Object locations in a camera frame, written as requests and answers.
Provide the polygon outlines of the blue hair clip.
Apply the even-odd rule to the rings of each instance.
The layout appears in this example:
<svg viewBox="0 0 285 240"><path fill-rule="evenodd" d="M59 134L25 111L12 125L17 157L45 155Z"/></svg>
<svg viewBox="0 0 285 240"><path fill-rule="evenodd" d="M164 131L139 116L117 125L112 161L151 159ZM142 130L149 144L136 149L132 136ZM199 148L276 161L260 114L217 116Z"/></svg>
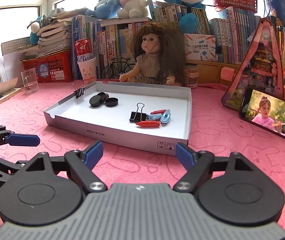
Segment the blue hair clip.
<svg viewBox="0 0 285 240"><path fill-rule="evenodd" d="M159 121L162 117L161 113L157 113L157 114L147 114L146 115L146 120L147 121Z"/></svg>
<svg viewBox="0 0 285 240"><path fill-rule="evenodd" d="M162 124L167 124L170 121L170 117L171 117L171 111L169 109L167 109L166 111L164 111L164 113L161 115L160 118L160 122Z"/></svg>

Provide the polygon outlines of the black round tin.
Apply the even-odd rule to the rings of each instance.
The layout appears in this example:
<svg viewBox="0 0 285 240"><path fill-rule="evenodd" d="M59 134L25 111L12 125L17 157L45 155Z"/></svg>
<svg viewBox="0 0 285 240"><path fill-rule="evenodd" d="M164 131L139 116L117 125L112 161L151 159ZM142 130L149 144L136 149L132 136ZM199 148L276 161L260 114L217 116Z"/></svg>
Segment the black round tin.
<svg viewBox="0 0 285 240"><path fill-rule="evenodd" d="M91 107L95 108L95 107L99 107L102 104L102 99L100 95L95 95L92 96L89 100L89 104Z"/></svg>

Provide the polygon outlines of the black round lid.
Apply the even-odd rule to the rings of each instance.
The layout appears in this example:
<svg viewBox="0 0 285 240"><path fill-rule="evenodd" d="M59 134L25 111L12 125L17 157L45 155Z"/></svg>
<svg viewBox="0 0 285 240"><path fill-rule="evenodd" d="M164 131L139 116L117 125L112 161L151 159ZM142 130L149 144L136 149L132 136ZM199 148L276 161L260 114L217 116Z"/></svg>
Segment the black round lid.
<svg viewBox="0 0 285 240"><path fill-rule="evenodd" d="M104 103L109 98L109 94L105 92L99 92L98 96L100 97L100 103Z"/></svg>
<svg viewBox="0 0 285 240"><path fill-rule="evenodd" d="M119 103L119 100L118 100L118 98L115 98L115 97L108 98L108 99L106 99L106 101L105 101L105 105L106 105L107 107L115 107L115 106L118 105L118 103Z"/></svg>

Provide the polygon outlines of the large black binder clip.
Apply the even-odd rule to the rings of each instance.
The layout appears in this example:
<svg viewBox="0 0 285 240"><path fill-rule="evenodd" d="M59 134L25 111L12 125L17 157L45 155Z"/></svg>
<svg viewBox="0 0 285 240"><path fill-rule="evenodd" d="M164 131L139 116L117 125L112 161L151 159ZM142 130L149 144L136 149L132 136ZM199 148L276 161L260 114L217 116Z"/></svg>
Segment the large black binder clip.
<svg viewBox="0 0 285 240"><path fill-rule="evenodd" d="M146 121L147 114L143 112L144 107L145 105L142 102L137 103L137 110L135 112L131 112L130 122L137 123Z"/></svg>

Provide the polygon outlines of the pink bath towel mat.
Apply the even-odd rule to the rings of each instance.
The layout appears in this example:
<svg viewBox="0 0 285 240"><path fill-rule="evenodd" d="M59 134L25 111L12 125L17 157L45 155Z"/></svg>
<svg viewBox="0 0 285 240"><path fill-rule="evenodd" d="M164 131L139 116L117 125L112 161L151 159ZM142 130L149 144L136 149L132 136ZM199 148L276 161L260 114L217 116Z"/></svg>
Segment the pink bath towel mat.
<svg viewBox="0 0 285 240"><path fill-rule="evenodd" d="M16 94L0 104L0 125L16 133L36 134L38 147L0 146L0 157L10 162L28 160L46 151L54 156L82 150L90 138L47 125L44 111L73 92L71 83L43 83L38 92ZM217 156L237 151L275 181L285 193L285 139L241 120L233 109L221 105L223 92L198 87L192 90L192 125L189 146ZM104 156L94 173L112 183L169 183L185 174L175 157L153 154L114 144L104 144ZM285 206L279 224L285 229Z"/></svg>

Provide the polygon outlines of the white cardboard tray box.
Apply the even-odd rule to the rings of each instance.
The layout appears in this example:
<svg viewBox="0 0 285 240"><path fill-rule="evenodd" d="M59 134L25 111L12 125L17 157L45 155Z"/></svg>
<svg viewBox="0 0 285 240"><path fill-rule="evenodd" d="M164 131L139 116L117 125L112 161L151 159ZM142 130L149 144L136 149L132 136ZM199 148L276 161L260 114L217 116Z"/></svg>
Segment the white cardboard tray box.
<svg viewBox="0 0 285 240"><path fill-rule="evenodd" d="M191 129L192 94L186 87L125 82L93 82L78 99L74 93L44 111L47 124L85 137L159 154L175 155L179 142L187 144ZM118 98L115 107L105 102L91 107L99 92ZM169 109L170 121L160 127L142 128L130 122L131 112L142 102L143 112Z"/></svg>

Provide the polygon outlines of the clear acrylic block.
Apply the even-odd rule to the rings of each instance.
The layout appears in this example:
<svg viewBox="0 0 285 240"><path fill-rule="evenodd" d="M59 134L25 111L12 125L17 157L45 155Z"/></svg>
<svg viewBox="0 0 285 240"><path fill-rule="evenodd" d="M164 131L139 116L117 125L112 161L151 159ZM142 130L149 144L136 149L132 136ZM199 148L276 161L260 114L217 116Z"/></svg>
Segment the clear acrylic block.
<svg viewBox="0 0 285 240"><path fill-rule="evenodd" d="M25 93L27 95L35 93L39 90L35 68L30 68L21 72L21 76L25 88Z"/></svg>

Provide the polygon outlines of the binder clip on tray edge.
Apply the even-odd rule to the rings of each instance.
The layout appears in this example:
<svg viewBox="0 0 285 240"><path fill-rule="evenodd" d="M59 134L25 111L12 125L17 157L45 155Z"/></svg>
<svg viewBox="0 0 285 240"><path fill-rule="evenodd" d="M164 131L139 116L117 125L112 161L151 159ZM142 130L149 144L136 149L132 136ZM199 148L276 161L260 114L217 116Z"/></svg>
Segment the binder clip on tray edge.
<svg viewBox="0 0 285 240"><path fill-rule="evenodd" d="M84 94L84 84L82 84L80 87L76 83L73 83L74 87L74 95L78 99L79 97L83 96Z"/></svg>

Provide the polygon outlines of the small pink jar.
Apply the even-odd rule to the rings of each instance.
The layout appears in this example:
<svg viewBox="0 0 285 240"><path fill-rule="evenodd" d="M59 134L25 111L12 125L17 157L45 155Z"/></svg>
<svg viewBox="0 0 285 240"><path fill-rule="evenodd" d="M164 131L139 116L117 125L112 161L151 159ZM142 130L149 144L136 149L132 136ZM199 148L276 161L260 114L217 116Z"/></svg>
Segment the small pink jar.
<svg viewBox="0 0 285 240"><path fill-rule="evenodd" d="M196 66L187 65L183 71L184 85L189 88L198 86L199 71Z"/></svg>

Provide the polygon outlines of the black smartphone playing video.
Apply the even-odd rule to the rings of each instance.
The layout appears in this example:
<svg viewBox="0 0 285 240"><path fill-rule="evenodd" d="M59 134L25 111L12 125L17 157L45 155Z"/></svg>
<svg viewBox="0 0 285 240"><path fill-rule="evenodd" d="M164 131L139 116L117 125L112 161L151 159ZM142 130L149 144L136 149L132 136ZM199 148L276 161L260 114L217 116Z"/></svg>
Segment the black smartphone playing video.
<svg viewBox="0 0 285 240"><path fill-rule="evenodd" d="M239 117L285 138L285 100L247 88L239 108Z"/></svg>

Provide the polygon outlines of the red plastic basket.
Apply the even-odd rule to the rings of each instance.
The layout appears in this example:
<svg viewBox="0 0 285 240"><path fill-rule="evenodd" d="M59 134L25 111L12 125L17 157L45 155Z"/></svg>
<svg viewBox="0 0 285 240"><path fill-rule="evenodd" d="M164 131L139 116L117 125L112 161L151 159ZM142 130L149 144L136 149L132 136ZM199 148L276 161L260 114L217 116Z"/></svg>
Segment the red plastic basket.
<svg viewBox="0 0 285 240"><path fill-rule="evenodd" d="M21 60L25 70L35 68L39 83L71 82L72 54L70 50L63 50L50 55Z"/></svg>

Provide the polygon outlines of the white paper cup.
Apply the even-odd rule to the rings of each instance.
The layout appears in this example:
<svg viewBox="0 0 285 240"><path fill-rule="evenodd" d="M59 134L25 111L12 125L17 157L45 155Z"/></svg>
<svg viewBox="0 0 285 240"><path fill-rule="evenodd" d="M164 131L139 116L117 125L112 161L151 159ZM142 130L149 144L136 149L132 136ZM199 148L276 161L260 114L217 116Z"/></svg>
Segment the white paper cup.
<svg viewBox="0 0 285 240"><path fill-rule="evenodd" d="M84 83L90 84L97 80L96 66L97 59L93 58L87 61L78 62L79 69Z"/></svg>

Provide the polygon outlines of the miniature black bicycle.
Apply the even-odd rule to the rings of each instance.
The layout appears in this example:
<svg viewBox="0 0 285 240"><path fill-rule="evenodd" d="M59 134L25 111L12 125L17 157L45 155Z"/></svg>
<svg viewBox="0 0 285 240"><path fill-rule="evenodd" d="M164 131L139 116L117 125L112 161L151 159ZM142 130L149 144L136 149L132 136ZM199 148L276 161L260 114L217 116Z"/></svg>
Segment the miniature black bicycle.
<svg viewBox="0 0 285 240"><path fill-rule="evenodd" d="M102 71L102 78L105 80L118 79L121 75L131 71L135 64L135 62L130 62L130 58L114 57Z"/></svg>

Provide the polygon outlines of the red Budweiser can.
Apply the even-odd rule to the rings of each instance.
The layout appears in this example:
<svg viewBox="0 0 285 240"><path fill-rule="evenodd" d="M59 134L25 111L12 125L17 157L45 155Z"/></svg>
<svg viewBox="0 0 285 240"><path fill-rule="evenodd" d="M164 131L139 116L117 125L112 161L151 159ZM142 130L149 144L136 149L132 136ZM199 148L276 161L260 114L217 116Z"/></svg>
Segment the red Budweiser can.
<svg viewBox="0 0 285 240"><path fill-rule="evenodd" d="M83 38L75 42L75 52L78 62L84 62L93 59L93 47L90 39Z"/></svg>

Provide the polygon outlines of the pink triangular dollhouse box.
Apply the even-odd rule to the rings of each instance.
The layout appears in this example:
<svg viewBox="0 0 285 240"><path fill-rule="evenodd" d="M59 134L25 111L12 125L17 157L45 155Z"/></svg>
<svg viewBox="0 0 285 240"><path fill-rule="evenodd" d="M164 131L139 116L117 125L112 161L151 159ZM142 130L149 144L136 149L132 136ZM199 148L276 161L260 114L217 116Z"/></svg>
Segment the pink triangular dollhouse box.
<svg viewBox="0 0 285 240"><path fill-rule="evenodd" d="M273 22L267 18L260 19L245 57L221 103L239 110L247 87L285 100L277 31Z"/></svg>

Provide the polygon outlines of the stack of books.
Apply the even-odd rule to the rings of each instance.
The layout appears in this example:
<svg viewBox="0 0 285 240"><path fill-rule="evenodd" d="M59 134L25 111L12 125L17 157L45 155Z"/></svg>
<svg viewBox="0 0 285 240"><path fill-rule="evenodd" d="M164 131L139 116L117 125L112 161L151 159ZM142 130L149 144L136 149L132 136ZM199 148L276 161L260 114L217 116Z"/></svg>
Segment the stack of books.
<svg viewBox="0 0 285 240"><path fill-rule="evenodd" d="M78 15L84 15L87 8L65 11L57 8L48 16L43 16L38 37L37 56L68 50L72 46L72 19Z"/></svg>

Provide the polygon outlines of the brown haired doll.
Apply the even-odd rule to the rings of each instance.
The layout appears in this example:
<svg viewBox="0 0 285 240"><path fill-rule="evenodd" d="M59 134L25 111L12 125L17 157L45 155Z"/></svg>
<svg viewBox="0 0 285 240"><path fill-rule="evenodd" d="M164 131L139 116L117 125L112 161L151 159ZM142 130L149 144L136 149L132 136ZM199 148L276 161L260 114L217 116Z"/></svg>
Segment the brown haired doll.
<svg viewBox="0 0 285 240"><path fill-rule="evenodd" d="M133 69L119 81L154 85L182 86L186 65L184 36L163 23L148 23L134 34Z"/></svg>

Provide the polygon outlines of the label sticker box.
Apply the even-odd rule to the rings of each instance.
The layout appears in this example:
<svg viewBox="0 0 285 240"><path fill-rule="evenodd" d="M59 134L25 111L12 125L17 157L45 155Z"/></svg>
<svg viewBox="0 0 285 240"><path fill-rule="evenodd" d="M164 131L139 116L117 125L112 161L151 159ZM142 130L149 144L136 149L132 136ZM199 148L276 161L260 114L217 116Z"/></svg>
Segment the label sticker box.
<svg viewBox="0 0 285 240"><path fill-rule="evenodd" d="M185 34L185 54L188 60L216 61L214 35Z"/></svg>

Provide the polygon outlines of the blue penguin plush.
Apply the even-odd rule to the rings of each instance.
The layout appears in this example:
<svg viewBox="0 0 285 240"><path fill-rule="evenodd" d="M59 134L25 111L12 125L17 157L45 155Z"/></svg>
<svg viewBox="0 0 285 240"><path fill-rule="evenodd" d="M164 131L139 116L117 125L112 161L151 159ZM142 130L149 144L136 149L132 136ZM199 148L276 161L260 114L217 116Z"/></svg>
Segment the blue penguin plush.
<svg viewBox="0 0 285 240"><path fill-rule="evenodd" d="M30 28L30 44L36 45L38 42L39 37L37 36L38 31L41 28L41 23L43 21L43 16L38 16L38 18L34 21L31 21L30 24L27 26L27 28Z"/></svg>

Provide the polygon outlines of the small blue plush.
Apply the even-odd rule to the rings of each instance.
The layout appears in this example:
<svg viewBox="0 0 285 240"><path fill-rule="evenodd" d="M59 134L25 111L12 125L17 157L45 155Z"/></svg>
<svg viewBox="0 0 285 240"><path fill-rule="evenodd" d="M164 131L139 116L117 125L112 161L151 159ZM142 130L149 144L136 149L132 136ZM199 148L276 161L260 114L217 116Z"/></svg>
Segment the small blue plush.
<svg viewBox="0 0 285 240"><path fill-rule="evenodd" d="M117 12L121 9L119 0L99 0L94 10L87 9L86 16L92 16L100 20L107 20L117 17Z"/></svg>

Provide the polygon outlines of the white pink bunny plush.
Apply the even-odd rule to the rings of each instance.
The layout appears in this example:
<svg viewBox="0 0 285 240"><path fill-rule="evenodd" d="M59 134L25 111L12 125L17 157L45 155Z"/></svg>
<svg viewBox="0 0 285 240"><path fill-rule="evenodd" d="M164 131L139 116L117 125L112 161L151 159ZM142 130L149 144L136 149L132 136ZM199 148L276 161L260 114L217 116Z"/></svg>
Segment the white pink bunny plush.
<svg viewBox="0 0 285 240"><path fill-rule="evenodd" d="M119 0L121 9L117 12L118 18L148 17L147 0Z"/></svg>

